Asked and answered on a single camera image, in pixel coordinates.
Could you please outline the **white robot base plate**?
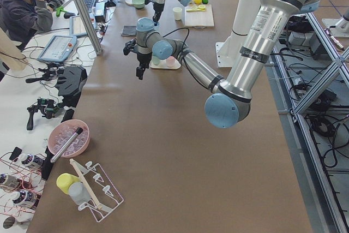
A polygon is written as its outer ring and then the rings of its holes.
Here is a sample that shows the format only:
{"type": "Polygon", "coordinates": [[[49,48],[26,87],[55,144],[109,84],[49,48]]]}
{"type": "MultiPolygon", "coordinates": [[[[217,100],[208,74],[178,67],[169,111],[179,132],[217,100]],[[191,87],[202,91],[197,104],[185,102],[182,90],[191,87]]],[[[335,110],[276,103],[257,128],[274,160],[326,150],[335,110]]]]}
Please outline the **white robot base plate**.
{"type": "Polygon", "coordinates": [[[216,51],[216,60],[219,68],[231,68],[233,67],[236,59],[239,56],[240,48],[242,47],[241,43],[235,42],[216,42],[215,51],[216,51]]]}

